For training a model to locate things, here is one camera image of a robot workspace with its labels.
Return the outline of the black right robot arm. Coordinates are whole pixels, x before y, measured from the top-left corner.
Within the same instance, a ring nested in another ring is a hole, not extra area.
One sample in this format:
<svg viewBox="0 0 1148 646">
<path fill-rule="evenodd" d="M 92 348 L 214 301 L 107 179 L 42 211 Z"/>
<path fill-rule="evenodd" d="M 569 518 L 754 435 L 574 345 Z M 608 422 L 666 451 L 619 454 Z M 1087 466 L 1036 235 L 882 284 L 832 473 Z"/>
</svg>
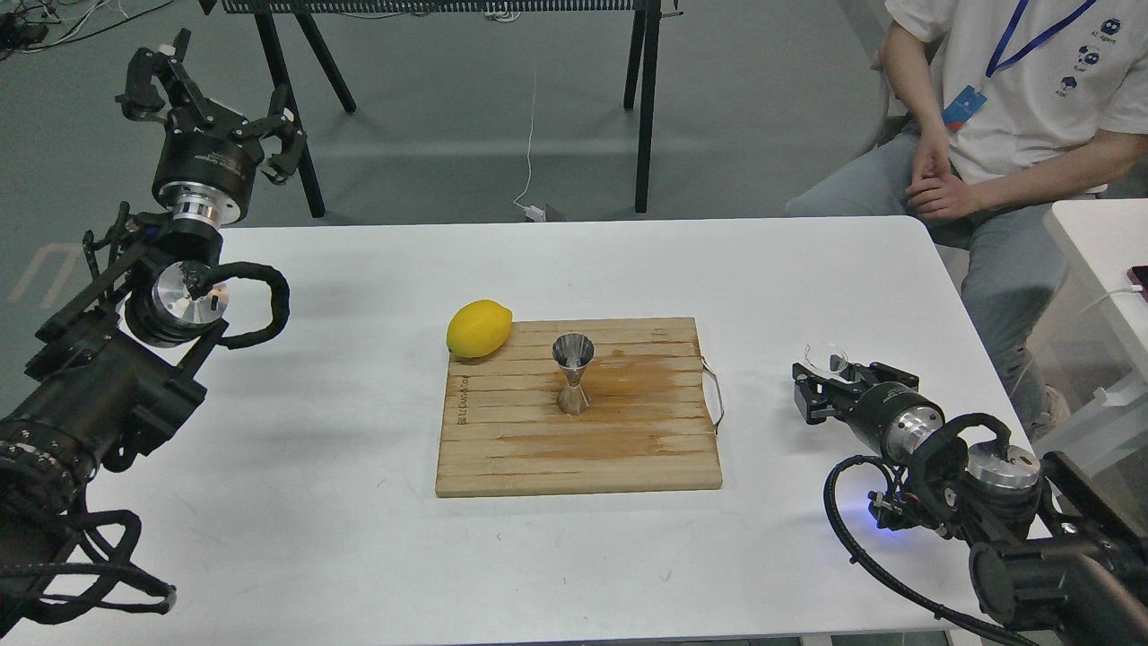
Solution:
<svg viewBox="0 0 1148 646">
<path fill-rule="evenodd" d="M 1145 645 L 1145 527 L 1116 509 L 1062 451 L 1013 445 L 996 417 L 944 417 L 913 373 L 832 357 L 828 371 L 792 367 L 808 425 L 838 420 L 868 454 L 846 458 L 823 487 L 836 537 L 885 587 L 938 620 L 993 643 L 1025 645 L 1052 631 L 1066 645 Z M 868 495 L 879 528 L 926 528 L 964 540 L 982 618 L 931 600 L 887 573 L 854 538 L 837 503 L 838 478 L 870 465 L 884 490 Z"/>
</svg>

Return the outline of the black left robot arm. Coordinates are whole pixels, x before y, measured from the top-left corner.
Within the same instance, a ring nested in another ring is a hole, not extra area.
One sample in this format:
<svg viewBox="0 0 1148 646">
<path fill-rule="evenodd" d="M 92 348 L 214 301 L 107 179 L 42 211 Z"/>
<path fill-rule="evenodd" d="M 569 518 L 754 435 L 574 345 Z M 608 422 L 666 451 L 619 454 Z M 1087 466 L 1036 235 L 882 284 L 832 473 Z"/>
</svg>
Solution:
<svg viewBox="0 0 1148 646">
<path fill-rule="evenodd" d="M 28 620 L 73 621 L 95 608 L 172 609 L 176 590 L 132 561 L 134 512 L 90 511 L 99 470 L 152 454 L 205 400 L 197 369 L 216 348 L 258 347 L 290 318 L 290 285 L 262 263 L 222 262 L 222 228 L 248 212 L 256 173 L 282 184 L 305 132 L 290 87 L 246 118 L 188 76 L 191 32 L 140 48 L 117 103 L 164 126 L 152 182 L 157 213 L 131 213 L 83 238 L 91 282 L 37 330 L 37 388 L 3 418 L 3 632 Z"/>
</svg>

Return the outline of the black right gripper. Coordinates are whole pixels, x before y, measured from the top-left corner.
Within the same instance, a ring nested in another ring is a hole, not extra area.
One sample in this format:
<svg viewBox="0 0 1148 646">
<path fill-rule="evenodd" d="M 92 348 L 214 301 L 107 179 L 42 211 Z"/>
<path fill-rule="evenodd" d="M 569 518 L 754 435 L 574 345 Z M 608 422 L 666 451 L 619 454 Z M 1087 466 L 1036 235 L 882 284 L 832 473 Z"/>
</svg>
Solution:
<svg viewBox="0 0 1148 646">
<path fill-rule="evenodd" d="M 920 378 L 881 361 L 850 364 L 850 386 L 836 376 L 792 364 L 796 407 L 807 425 L 841 420 L 854 436 L 895 465 L 943 429 L 943 408 L 918 394 Z"/>
</svg>

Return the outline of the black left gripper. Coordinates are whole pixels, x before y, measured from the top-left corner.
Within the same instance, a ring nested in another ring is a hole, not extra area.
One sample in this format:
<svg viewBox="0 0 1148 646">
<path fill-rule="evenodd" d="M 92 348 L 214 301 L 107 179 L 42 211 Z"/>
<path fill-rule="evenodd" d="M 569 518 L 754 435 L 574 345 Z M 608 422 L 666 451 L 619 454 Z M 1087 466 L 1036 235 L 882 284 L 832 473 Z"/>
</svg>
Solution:
<svg viewBox="0 0 1148 646">
<path fill-rule="evenodd" d="M 222 120 L 219 106 L 205 98 L 184 65 L 191 38 L 191 30 L 183 28 L 169 46 L 137 49 L 127 62 L 126 89 L 116 102 L 124 118 L 165 129 L 152 181 L 152 196 L 160 205 L 174 209 L 177 196 L 185 193 L 212 196 L 216 221 L 230 225 L 248 215 L 256 171 L 264 159 L 262 140 L 280 142 L 262 172 L 281 187 L 298 171 L 307 135 L 290 108 L 287 84 L 276 85 L 267 114 L 249 120 L 246 132 L 241 123 Z"/>
</svg>

